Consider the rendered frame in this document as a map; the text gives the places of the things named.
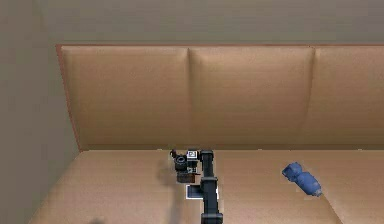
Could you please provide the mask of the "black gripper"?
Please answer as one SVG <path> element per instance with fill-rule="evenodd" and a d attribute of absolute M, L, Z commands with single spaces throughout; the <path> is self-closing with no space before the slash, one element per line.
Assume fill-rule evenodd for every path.
<path fill-rule="evenodd" d="M 186 154 L 178 154 L 172 149 L 170 155 L 174 162 L 176 171 L 176 181 L 182 184 L 191 184 L 195 182 L 196 162 L 189 161 Z"/>

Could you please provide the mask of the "white-edged dark cellphone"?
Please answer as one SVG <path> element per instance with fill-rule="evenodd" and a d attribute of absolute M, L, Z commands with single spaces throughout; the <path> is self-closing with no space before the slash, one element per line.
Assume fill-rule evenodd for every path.
<path fill-rule="evenodd" d="M 204 189 L 200 185 L 186 185 L 185 186 L 185 198 L 187 200 L 203 200 L 207 195 L 214 195 L 217 200 L 220 199 L 219 189 L 215 190 Z"/>

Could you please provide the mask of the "brown leather sofa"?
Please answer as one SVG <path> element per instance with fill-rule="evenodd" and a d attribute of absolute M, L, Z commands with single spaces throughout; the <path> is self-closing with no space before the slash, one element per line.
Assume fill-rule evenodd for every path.
<path fill-rule="evenodd" d="M 384 46 L 57 55 L 79 153 L 29 224 L 200 224 L 169 154 L 188 148 L 214 153 L 223 224 L 384 224 Z"/>

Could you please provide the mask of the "blue bottle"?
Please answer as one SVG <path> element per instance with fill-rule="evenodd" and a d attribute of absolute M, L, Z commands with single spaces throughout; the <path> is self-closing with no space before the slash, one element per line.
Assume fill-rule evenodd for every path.
<path fill-rule="evenodd" d="M 322 188 L 318 180 L 309 172 L 304 171 L 298 162 L 288 164 L 282 175 L 290 182 L 295 183 L 304 193 L 320 197 Z"/>

